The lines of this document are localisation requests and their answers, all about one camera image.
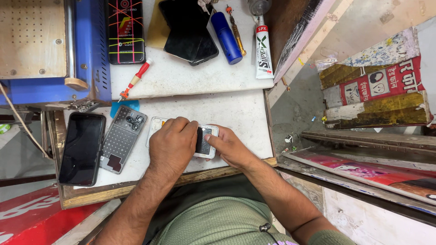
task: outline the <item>green shirt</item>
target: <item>green shirt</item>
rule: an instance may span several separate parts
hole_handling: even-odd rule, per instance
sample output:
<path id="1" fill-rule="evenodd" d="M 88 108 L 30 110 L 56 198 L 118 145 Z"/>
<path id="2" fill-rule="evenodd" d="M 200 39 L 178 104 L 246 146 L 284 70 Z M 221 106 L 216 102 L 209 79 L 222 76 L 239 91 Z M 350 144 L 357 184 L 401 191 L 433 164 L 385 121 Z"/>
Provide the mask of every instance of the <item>green shirt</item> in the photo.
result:
<path id="1" fill-rule="evenodd" d="M 259 226 L 272 224 L 269 207 L 246 198 L 216 197 L 198 203 L 173 219 L 150 245 L 268 245 L 275 244 Z M 296 245 L 289 236 L 271 226 L 277 245 Z M 324 230 L 309 239 L 309 245 L 354 245 L 337 231 Z"/>

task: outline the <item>black phone display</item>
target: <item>black phone display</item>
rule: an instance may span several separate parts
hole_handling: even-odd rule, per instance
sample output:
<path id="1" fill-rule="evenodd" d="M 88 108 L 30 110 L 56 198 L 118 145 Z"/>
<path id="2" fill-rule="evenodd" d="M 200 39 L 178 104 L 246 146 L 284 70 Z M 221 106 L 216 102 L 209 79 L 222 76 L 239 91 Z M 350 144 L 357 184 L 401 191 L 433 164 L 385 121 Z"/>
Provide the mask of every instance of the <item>black phone display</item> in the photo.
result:
<path id="1" fill-rule="evenodd" d="M 97 179 L 106 118 L 72 113 L 69 118 L 58 182 L 93 186 Z"/>
<path id="2" fill-rule="evenodd" d="M 189 61 L 191 66 L 218 56 L 219 51 L 206 26 L 210 15 L 196 0 L 164 0 L 159 3 L 171 32 L 163 50 Z M 212 6 L 206 5 L 209 13 Z"/>
<path id="3" fill-rule="evenodd" d="M 142 0 L 107 0 L 106 19 L 111 64 L 145 62 Z"/>
<path id="4" fill-rule="evenodd" d="M 209 155 L 211 145 L 204 139 L 206 134 L 212 134 L 212 129 L 198 127 L 197 129 L 197 144 L 195 145 L 195 153 Z"/>

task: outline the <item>red screwdriver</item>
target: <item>red screwdriver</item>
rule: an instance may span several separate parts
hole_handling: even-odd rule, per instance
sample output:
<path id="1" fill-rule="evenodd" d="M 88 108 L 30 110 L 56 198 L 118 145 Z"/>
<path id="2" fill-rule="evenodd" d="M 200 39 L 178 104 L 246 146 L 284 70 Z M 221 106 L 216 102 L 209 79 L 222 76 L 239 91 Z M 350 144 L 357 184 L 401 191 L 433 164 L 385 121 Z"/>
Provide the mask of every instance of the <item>red screwdriver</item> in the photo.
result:
<path id="1" fill-rule="evenodd" d="M 151 59 L 148 59 L 142 66 L 141 69 L 139 69 L 138 73 L 136 73 L 132 80 L 129 83 L 129 86 L 127 86 L 127 88 L 122 91 L 119 94 L 119 100 L 118 102 L 122 101 L 122 100 L 126 100 L 127 97 L 129 97 L 129 90 L 131 88 L 133 88 L 133 86 L 139 82 L 139 80 L 142 78 L 142 75 L 145 73 L 145 71 L 150 67 L 150 65 L 153 64 L 153 61 Z"/>

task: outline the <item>hand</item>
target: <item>hand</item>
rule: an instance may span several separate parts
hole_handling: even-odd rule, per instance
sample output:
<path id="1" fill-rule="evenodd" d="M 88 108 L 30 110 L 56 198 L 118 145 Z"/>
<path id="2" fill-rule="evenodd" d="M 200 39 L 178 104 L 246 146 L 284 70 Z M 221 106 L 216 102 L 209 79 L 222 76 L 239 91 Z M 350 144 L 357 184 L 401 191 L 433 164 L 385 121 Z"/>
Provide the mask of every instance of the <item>hand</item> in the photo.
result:
<path id="1" fill-rule="evenodd" d="M 231 129 L 219 125 L 214 126 L 217 126 L 219 129 L 218 137 L 207 134 L 204 136 L 204 139 L 217 149 L 216 153 L 228 165 L 239 169 L 248 166 L 253 161 L 259 160 Z"/>
<path id="2" fill-rule="evenodd" d="M 177 180 L 195 152 L 198 122 L 184 117 L 169 119 L 150 138 L 150 166 L 147 171 Z"/>

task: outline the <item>forearm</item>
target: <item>forearm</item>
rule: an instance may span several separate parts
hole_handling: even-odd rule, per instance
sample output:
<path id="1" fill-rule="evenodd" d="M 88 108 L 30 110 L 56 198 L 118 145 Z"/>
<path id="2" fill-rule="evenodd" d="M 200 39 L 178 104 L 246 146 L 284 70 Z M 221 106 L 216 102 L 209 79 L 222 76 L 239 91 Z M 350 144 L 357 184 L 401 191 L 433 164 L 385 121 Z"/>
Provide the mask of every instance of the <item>forearm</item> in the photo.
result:
<path id="1" fill-rule="evenodd" d="M 168 178 L 147 170 L 99 233 L 96 244 L 142 244 L 154 212 L 173 185 Z"/>
<path id="2" fill-rule="evenodd" d="M 333 229 L 315 205 L 262 160 L 241 169 L 265 199 L 278 221 L 300 244 L 318 230 Z"/>

